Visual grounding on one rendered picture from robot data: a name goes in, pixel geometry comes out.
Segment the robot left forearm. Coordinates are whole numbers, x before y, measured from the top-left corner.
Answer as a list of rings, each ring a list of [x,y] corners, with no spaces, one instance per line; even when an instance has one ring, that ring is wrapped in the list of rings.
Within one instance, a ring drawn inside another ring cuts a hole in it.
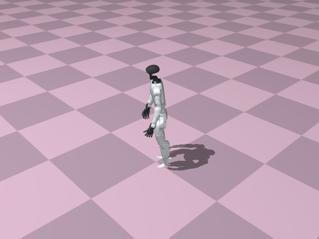
[[[160,109],[159,109],[159,108],[155,108],[154,116],[153,116],[153,119],[152,119],[151,128],[154,128],[154,127],[155,127],[155,125],[157,124],[157,120],[159,119],[159,117],[160,117]]]

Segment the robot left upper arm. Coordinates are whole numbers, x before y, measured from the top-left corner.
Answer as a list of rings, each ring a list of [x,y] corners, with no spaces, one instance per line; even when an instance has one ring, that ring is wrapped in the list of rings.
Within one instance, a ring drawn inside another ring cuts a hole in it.
[[[157,105],[155,108],[159,108],[160,112],[162,111],[162,106],[161,106],[161,90],[159,87],[154,87],[153,89],[153,95],[155,98],[155,104]]]

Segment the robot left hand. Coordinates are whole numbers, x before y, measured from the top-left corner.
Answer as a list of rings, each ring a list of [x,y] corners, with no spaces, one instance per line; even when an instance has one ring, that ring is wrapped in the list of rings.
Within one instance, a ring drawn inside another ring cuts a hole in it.
[[[151,124],[152,124],[152,123],[151,123]],[[153,133],[154,133],[154,129],[155,129],[155,128],[151,128],[151,124],[150,124],[148,130],[144,131],[144,132],[147,132],[147,133],[145,134],[145,136],[147,136],[147,137],[148,137],[148,136],[150,137],[150,135],[151,135],[151,137],[152,137],[152,135],[153,135]]]

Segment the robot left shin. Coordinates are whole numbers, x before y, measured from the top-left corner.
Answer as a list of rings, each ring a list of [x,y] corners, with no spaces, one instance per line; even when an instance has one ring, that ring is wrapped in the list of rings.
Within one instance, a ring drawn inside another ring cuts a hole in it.
[[[161,155],[164,161],[165,166],[168,165],[168,157],[169,157],[169,143],[165,143],[163,148],[160,146]]]

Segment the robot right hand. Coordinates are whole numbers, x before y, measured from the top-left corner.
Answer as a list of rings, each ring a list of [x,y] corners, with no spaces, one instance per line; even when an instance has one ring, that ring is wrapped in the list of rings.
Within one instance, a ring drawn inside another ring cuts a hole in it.
[[[150,113],[150,108],[148,108],[148,104],[146,104],[146,109],[144,109],[144,111],[142,112],[143,115],[143,119],[145,118],[149,118],[149,113]],[[148,117],[147,117],[148,116]]]

